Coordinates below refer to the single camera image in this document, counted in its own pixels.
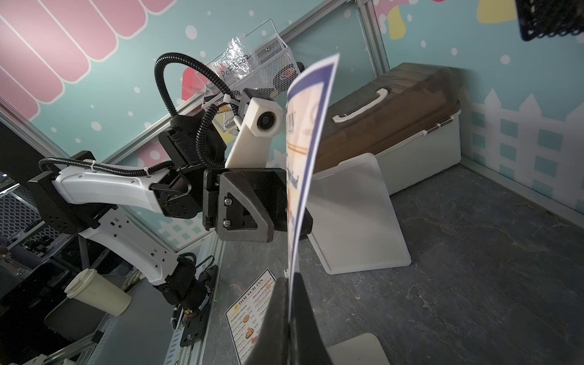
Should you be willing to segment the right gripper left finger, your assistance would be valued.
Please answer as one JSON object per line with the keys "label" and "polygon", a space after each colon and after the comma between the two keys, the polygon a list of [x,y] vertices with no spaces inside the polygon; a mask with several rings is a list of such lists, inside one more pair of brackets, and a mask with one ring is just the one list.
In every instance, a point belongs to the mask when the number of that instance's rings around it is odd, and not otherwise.
{"label": "right gripper left finger", "polygon": [[288,280],[278,278],[259,331],[258,341],[252,347],[245,364],[289,363],[288,304]]}

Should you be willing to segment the black tape roll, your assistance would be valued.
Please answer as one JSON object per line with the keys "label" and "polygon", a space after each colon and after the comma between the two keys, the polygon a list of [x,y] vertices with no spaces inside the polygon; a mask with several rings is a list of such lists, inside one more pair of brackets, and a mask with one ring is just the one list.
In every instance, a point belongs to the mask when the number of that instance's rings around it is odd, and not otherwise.
{"label": "black tape roll", "polygon": [[293,81],[297,78],[299,74],[299,70],[296,64],[289,64],[285,66],[283,69],[276,73],[276,76],[273,78],[273,86],[276,90],[279,90],[281,93],[285,92],[290,88]]}

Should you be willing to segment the clear plastic labelled bag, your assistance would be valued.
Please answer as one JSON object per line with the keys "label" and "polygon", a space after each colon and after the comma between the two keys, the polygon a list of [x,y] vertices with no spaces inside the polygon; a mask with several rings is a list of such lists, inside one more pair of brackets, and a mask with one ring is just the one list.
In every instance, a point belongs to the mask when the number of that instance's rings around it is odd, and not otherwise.
{"label": "clear plastic labelled bag", "polygon": [[246,43],[235,37],[228,42],[228,47],[223,53],[208,63],[208,67],[233,90],[235,84],[254,71],[256,61]]}

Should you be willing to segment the brown lid storage box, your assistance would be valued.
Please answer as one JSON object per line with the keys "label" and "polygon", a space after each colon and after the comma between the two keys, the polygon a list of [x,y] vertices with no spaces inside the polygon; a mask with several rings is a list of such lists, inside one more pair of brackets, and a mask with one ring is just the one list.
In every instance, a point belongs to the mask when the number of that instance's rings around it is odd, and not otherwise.
{"label": "brown lid storage box", "polygon": [[460,163],[460,112],[450,68],[403,63],[328,108],[314,170],[370,153],[393,195]]}

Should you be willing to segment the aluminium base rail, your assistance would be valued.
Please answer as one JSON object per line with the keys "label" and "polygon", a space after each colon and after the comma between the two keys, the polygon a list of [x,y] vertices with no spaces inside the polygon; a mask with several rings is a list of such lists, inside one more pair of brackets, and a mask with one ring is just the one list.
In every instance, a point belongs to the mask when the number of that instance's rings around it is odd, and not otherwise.
{"label": "aluminium base rail", "polygon": [[198,364],[212,307],[210,293],[199,315],[167,302],[143,279],[129,290],[128,308],[105,322],[86,364]]}

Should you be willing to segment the white menu stand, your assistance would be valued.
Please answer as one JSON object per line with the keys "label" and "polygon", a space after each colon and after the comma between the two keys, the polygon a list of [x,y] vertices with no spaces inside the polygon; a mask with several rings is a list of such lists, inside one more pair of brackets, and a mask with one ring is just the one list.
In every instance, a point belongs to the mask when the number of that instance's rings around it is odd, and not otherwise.
{"label": "white menu stand", "polygon": [[370,153],[313,175],[309,235],[329,275],[410,266],[412,258],[377,159]]}
{"label": "white menu stand", "polygon": [[327,348],[334,365],[390,365],[379,339],[364,333]]}

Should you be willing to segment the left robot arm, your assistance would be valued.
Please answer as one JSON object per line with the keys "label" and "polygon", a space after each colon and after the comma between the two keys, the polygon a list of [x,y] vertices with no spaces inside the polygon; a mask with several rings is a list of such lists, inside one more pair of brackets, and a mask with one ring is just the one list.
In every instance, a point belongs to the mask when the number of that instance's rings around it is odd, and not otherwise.
{"label": "left robot arm", "polygon": [[[191,116],[178,113],[164,78],[165,68],[175,63],[197,71],[219,90],[239,129],[232,147],[213,125],[217,103]],[[89,151],[44,158],[30,191],[52,228],[100,243],[136,267],[169,304],[198,313],[211,299],[211,287],[196,278],[196,257],[164,248],[131,223],[122,207],[181,219],[200,215],[204,228],[222,239],[271,242],[275,232],[288,231],[290,213],[287,174],[267,165],[284,112],[262,89],[234,94],[215,71],[182,53],[160,56],[154,74],[170,113],[170,128],[158,136],[167,161],[133,169],[100,164]]]}

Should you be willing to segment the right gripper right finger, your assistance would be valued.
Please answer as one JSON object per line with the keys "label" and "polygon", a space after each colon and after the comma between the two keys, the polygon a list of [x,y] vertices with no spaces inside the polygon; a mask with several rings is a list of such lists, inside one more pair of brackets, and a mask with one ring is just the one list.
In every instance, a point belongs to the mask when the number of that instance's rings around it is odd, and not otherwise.
{"label": "right gripper right finger", "polygon": [[290,306],[290,364],[332,365],[299,272],[294,274]]}

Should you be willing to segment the dim sum menu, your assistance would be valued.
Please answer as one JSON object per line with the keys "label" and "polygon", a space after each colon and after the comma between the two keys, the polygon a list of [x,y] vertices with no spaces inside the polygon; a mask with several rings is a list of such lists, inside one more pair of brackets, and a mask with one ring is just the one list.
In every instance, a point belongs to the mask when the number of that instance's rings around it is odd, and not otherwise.
{"label": "dim sum menu", "polygon": [[259,339],[275,282],[272,272],[264,270],[225,313],[238,364],[246,362]]}
{"label": "dim sum menu", "polygon": [[288,292],[293,297],[295,274],[300,271],[298,245],[310,192],[319,141],[340,55],[334,54],[307,68],[287,93],[286,173]]}

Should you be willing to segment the white paper cup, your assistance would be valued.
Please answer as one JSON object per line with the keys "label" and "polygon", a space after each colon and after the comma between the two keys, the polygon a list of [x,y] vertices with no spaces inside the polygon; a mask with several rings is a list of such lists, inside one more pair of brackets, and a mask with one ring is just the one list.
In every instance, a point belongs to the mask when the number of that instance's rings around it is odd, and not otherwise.
{"label": "white paper cup", "polygon": [[115,286],[95,269],[79,272],[65,288],[69,299],[81,301],[112,316],[123,314],[132,302],[132,297]]}

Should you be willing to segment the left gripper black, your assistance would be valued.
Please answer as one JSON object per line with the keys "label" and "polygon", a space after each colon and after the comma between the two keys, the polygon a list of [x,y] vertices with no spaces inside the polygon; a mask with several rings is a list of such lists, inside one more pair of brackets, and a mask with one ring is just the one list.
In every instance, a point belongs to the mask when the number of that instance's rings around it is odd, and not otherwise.
{"label": "left gripper black", "polygon": [[223,241],[268,243],[287,231],[287,173],[281,168],[208,169],[202,223]]}

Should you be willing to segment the black mesh wall basket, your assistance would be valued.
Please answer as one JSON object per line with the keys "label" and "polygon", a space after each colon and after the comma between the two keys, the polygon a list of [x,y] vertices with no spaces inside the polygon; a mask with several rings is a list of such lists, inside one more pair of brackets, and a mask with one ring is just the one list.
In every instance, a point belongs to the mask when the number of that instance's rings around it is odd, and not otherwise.
{"label": "black mesh wall basket", "polygon": [[521,38],[565,37],[583,33],[583,0],[516,0]]}

